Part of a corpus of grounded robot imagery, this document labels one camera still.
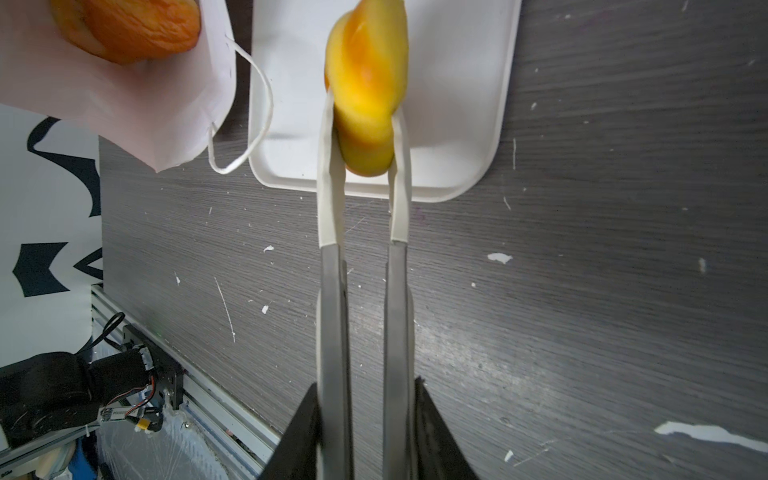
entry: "paper bag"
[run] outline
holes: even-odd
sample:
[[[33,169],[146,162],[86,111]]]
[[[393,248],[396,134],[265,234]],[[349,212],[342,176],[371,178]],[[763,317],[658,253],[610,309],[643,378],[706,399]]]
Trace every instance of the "paper bag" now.
[[[236,81],[227,6],[198,3],[195,48],[120,66],[64,40],[48,0],[1,0],[0,103],[89,127],[155,171],[192,160],[229,113]]]

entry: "dark wood table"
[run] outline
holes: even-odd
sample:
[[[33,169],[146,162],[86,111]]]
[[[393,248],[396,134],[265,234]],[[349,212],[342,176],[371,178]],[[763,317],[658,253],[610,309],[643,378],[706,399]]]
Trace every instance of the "dark wood table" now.
[[[654,433],[768,441],[766,27],[763,0],[524,2],[491,169],[412,215],[416,371],[482,478],[768,475],[766,453]],[[246,140],[238,61],[220,162]],[[315,378],[314,195],[107,141],[101,177],[107,293],[284,429]],[[389,215],[345,217],[356,469],[378,478]]]

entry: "wood grain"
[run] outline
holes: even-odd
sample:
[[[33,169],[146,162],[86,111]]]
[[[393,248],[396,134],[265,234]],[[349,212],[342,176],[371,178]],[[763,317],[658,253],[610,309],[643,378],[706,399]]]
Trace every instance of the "wood grain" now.
[[[491,169],[412,215],[416,371],[482,478],[765,478],[768,455],[653,429],[768,440],[766,22],[760,0],[523,4]],[[107,292],[284,428],[315,376],[314,196],[107,141],[101,176]],[[388,217],[347,198],[359,478],[380,476]]]

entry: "white rope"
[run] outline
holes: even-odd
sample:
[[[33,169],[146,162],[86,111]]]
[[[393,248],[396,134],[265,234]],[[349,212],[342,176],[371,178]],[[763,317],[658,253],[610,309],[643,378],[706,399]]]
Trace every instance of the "white rope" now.
[[[251,58],[251,56],[248,55],[248,53],[243,50],[234,40],[227,38],[227,41],[230,43],[230,45],[232,45],[235,51],[240,54],[240,56],[248,60],[248,63],[253,66],[253,69],[256,70],[256,72],[259,74],[259,77],[261,77],[262,83],[264,83],[264,88],[266,89],[266,120],[264,121],[264,125],[261,127],[259,134],[256,136],[256,138],[253,139],[252,142],[250,142],[250,144],[248,144],[248,148],[245,149],[243,154],[224,168],[220,168],[216,165],[216,157],[214,155],[214,133],[217,129],[216,125],[211,124],[211,126],[208,128],[208,164],[211,168],[214,169],[215,172],[222,175],[226,175],[242,165],[243,162],[245,162],[245,160],[247,160],[248,157],[253,153],[253,149],[258,147],[261,141],[266,137],[267,132],[270,130],[270,125],[272,124],[272,113],[274,111],[272,87],[270,86],[270,81],[266,79],[264,72],[261,71],[259,65],[256,65],[256,62],[253,61],[253,58]]]

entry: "black printed graphic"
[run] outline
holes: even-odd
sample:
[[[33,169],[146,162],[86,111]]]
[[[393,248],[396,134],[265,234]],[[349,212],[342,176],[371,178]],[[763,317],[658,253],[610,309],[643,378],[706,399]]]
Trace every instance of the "black printed graphic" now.
[[[80,270],[82,273],[85,273],[86,275],[93,276],[95,278],[98,278],[99,280],[104,279],[104,271],[99,270],[98,268],[94,266],[89,266],[90,263],[95,262],[96,260],[101,258],[101,248],[94,251],[93,253],[89,254],[87,257],[85,257],[83,260],[80,260],[74,265],[74,268]]]
[[[96,171],[96,161],[92,158],[73,157],[71,155],[55,154],[47,151],[35,150],[37,145],[45,135],[51,130],[51,127],[58,121],[58,118],[48,117],[40,122],[37,127],[29,132],[27,137],[27,150],[35,155],[39,155],[46,160],[50,160],[59,167],[64,168],[69,173],[75,175],[91,193],[91,214],[89,217],[101,215],[101,188],[99,187],[99,177]]]
[[[61,285],[51,273],[51,263],[64,248],[63,243],[22,243],[18,260],[13,269],[24,296],[48,295],[49,293],[68,292],[69,288]]]

